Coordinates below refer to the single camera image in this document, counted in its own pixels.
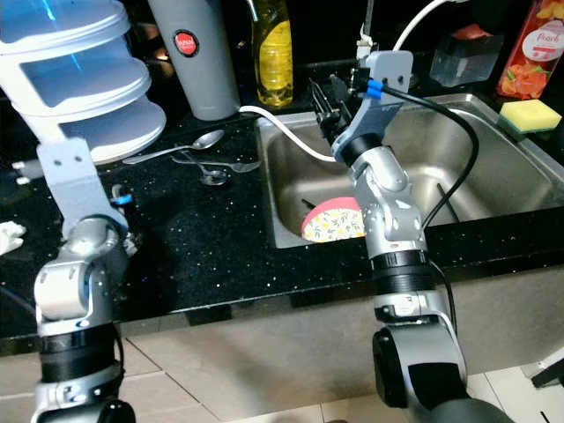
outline kitchen counter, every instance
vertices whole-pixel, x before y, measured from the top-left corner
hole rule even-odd
[[[306,100],[294,103],[283,113],[308,109]],[[257,160],[255,119],[241,115],[201,122],[184,116],[144,152],[190,143],[222,128],[226,135],[217,148],[198,157]],[[21,150],[29,149],[22,145]],[[121,183],[132,190],[137,205],[128,216],[130,230],[143,237],[127,278],[116,289],[116,320],[213,310],[275,295],[291,295],[300,304],[373,292],[363,239],[276,249],[265,229],[259,172],[228,170],[229,183],[217,188],[199,183],[199,172],[168,156],[135,166],[100,167],[107,189]],[[25,187],[2,208],[0,219],[28,229],[23,247],[0,257],[1,283],[33,302],[35,276],[56,256],[61,237],[61,217],[45,182]],[[562,225],[564,207],[432,226],[427,242],[431,257],[453,281],[464,280],[564,263],[564,242],[555,230]],[[33,317],[5,297],[0,301],[0,355],[35,350]]]

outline dish soap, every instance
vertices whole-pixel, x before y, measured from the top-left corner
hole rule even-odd
[[[258,99],[269,106],[292,102],[292,37],[285,0],[248,0]]]

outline spoon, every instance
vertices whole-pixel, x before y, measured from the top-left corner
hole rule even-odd
[[[192,162],[196,164],[202,171],[200,182],[203,185],[223,185],[227,182],[227,172],[225,170],[208,170],[192,155],[191,152],[186,151],[186,156],[190,157]]]
[[[151,152],[149,154],[143,154],[141,156],[129,157],[122,163],[126,165],[136,165],[137,163],[141,163],[142,161],[146,161],[154,157],[159,157],[164,154],[169,154],[170,152],[176,152],[178,150],[205,150],[206,148],[210,148],[212,145],[217,143],[224,135],[225,132],[223,130],[214,130],[212,132],[208,132],[207,134],[203,134],[191,145],[180,145],[178,147],[161,150],[160,152]]]

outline white cable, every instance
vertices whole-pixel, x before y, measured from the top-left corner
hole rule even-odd
[[[398,51],[399,49],[401,49],[402,45],[404,44],[405,39],[408,37],[408,35],[411,33],[411,31],[413,31],[413,28],[426,15],[428,15],[429,12],[431,12],[433,9],[436,9],[441,4],[447,3],[449,1],[451,2],[453,0],[433,0],[431,3],[429,3],[423,9],[421,9],[421,11],[417,15],[415,15],[415,18],[413,18],[412,21],[409,24],[407,24],[407,26],[405,27],[405,30],[402,32],[402,34],[397,39],[396,45],[394,46],[393,50]]]
[[[309,154],[310,156],[315,157],[321,161],[335,161],[334,157],[331,156],[324,156],[321,153],[313,150],[311,147],[306,145],[303,141],[301,141],[298,137],[296,137],[293,132],[291,132],[275,115],[271,112],[264,110],[263,108],[258,108],[257,106],[241,106],[239,108],[240,113],[250,112],[250,113],[258,113],[259,115],[265,117],[272,123],[274,123],[285,135],[290,138],[296,145],[298,145],[304,152]]]

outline sink basin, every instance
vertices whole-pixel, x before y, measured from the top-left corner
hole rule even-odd
[[[432,225],[490,218],[564,205],[564,169],[527,138],[516,143],[499,130],[498,115],[470,94],[433,98],[462,116],[479,138],[479,156],[466,182],[443,207]],[[280,116],[315,150],[330,155],[313,113]],[[266,210],[278,248],[308,244],[300,237],[308,203],[353,196],[347,167],[308,156],[276,126],[256,122]],[[470,139],[450,119],[404,104],[387,129],[389,145],[413,184],[413,197],[423,218],[449,190],[471,152]]]

